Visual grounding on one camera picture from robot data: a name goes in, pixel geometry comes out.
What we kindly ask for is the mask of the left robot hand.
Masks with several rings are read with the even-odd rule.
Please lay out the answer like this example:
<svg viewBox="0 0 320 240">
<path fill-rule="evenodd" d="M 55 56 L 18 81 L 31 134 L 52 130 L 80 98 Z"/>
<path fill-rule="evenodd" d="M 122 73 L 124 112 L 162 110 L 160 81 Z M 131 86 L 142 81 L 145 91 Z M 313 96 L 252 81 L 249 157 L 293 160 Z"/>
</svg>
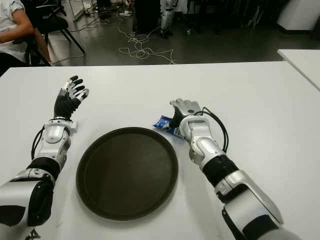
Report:
<svg viewBox="0 0 320 240">
<path fill-rule="evenodd" d="M 86 99 L 90 91 L 77 75 L 70 77 L 59 90 L 54 104 L 53 117 L 71 119 L 72 114 Z"/>
</svg>

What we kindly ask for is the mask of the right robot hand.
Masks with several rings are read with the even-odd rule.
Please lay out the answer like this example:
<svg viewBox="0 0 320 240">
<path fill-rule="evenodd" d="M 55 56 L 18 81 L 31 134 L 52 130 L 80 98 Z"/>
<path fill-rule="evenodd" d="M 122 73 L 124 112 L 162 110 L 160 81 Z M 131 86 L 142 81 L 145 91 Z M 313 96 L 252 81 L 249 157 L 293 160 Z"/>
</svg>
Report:
<svg viewBox="0 0 320 240">
<path fill-rule="evenodd" d="M 171 100 L 170 105 L 174 108 L 174 115 L 170 123 L 166 123 L 162 129 L 168 130 L 180 126 L 181 121 L 189 115 L 193 115 L 201 110 L 196 101 L 183 100 L 178 98 Z"/>
</svg>

